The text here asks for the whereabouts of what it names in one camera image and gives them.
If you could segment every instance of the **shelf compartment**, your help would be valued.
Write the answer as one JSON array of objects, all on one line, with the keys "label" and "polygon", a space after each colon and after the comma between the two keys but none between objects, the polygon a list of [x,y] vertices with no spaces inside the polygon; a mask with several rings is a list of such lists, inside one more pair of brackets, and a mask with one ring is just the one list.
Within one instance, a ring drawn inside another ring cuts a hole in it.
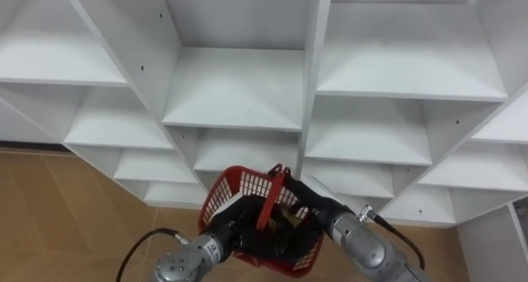
[{"label": "shelf compartment", "polygon": [[200,209],[206,196],[198,184],[151,181],[144,202],[156,207]]},{"label": "shelf compartment", "polygon": [[197,183],[183,159],[170,150],[125,149],[120,156],[114,178]]},{"label": "shelf compartment", "polygon": [[456,225],[448,188],[411,186],[380,211],[391,223],[449,227]]},{"label": "shelf compartment", "polygon": [[0,81],[127,86],[68,0],[23,2],[0,35]]},{"label": "shelf compartment", "polygon": [[300,131],[303,51],[184,48],[163,123]]},{"label": "shelf compartment", "polygon": [[388,165],[306,159],[302,173],[317,178],[336,194],[394,197],[391,167]]},{"label": "shelf compartment", "polygon": [[391,223],[451,227],[526,196],[526,192],[415,185],[380,211]]},{"label": "shelf compartment", "polygon": [[500,143],[468,142],[418,183],[483,190],[528,193],[524,147]]},{"label": "shelf compartment", "polygon": [[318,94],[503,101],[470,6],[333,3]]},{"label": "shelf compartment", "polygon": [[273,131],[203,129],[195,170],[222,172],[234,165],[268,172],[277,163],[295,169],[298,135]]},{"label": "shelf compartment", "polygon": [[472,140],[528,144],[528,92],[523,93],[506,109],[485,125]]},{"label": "shelf compartment", "polygon": [[421,104],[415,100],[318,96],[306,156],[430,165]]},{"label": "shelf compartment", "polygon": [[66,144],[172,149],[132,89],[92,87],[70,128]]}]

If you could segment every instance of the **cable connector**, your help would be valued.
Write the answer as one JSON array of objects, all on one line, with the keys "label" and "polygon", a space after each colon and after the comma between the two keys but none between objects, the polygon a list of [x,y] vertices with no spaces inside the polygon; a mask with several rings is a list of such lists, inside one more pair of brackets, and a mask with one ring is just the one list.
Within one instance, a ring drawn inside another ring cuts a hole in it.
[{"label": "cable connector", "polygon": [[373,219],[376,216],[376,212],[374,212],[374,208],[372,208],[371,205],[366,204],[363,210],[357,215],[357,219],[361,223],[365,223],[367,219]]},{"label": "cable connector", "polygon": [[177,239],[178,241],[180,241],[180,243],[181,243],[182,245],[187,245],[189,242],[191,242],[191,241],[189,241],[189,239],[187,239],[186,237],[184,237],[184,236],[183,236],[182,234],[180,234],[180,233],[175,233],[175,234],[174,234],[174,238]]}]

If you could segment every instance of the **baseboard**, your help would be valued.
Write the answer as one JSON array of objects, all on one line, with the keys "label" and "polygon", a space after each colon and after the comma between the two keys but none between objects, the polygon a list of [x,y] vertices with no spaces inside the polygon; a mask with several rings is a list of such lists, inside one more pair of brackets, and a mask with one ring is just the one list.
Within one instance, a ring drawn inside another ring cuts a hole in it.
[{"label": "baseboard", "polygon": [[71,151],[69,151],[62,144],[55,144],[55,143],[27,143],[27,142],[0,141],[0,148],[71,153]]}]

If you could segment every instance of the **white wall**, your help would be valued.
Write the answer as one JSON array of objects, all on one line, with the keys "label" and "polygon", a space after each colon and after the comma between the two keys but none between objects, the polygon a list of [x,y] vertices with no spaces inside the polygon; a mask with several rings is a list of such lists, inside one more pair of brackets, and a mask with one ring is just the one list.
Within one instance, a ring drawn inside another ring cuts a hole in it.
[{"label": "white wall", "polygon": [[528,281],[528,251],[512,205],[458,227],[471,282]]},{"label": "white wall", "polygon": [[0,141],[57,143],[1,101]]}]

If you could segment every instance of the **basket handle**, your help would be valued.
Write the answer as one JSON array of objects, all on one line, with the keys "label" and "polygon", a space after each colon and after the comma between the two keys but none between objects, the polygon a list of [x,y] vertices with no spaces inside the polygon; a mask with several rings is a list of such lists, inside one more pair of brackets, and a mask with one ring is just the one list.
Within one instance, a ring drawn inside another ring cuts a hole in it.
[{"label": "basket handle", "polygon": [[270,191],[267,194],[266,201],[264,202],[264,205],[262,206],[262,211],[260,215],[258,216],[257,220],[257,229],[262,230],[266,227],[268,220],[270,220],[271,211],[273,210],[273,205],[275,204],[275,200],[277,197],[279,197],[279,194],[282,190],[282,184],[285,179],[286,171],[282,169],[281,164],[277,164],[275,167],[273,167],[270,171],[270,173],[273,173],[273,180],[271,182],[271,188]]}]

